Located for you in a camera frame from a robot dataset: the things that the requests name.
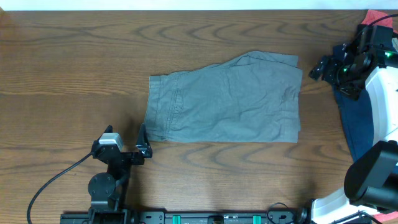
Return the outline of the grey shorts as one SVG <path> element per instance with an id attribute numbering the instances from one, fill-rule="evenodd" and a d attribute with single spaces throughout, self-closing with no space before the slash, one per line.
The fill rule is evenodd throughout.
<path id="1" fill-rule="evenodd" d="M 303 78 L 298 60 L 252 51 L 198 70 L 151 76 L 149 139 L 296 143 Z"/>

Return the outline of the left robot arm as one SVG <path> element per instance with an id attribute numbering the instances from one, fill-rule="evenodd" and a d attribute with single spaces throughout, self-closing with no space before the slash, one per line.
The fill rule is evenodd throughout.
<path id="1" fill-rule="evenodd" d="M 122 152 L 123 146 L 121 136 L 113 131 L 111 125 L 93 142 L 93 158 L 105 163 L 108 168 L 106 172 L 94 175 L 88 184 L 91 196 L 89 224 L 139 223 L 137 212 L 124 203 L 131 167 L 143 165 L 144 156 L 140 152 Z"/>

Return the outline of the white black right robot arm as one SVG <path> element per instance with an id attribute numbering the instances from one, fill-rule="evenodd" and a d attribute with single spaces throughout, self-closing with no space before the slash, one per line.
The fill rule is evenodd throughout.
<path id="1" fill-rule="evenodd" d="M 373 140 L 342 188 L 314 200 L 297 223 L 344 223 L 397 210 L 397 50 L 394 31 L 359 25 L 310 72 L 339 95 L 369 98 Z M 295 55 L 253 51 L 222 64 L 152 76 L 142 130 L 152 141 L 297 142 L 303 72 Z"/>

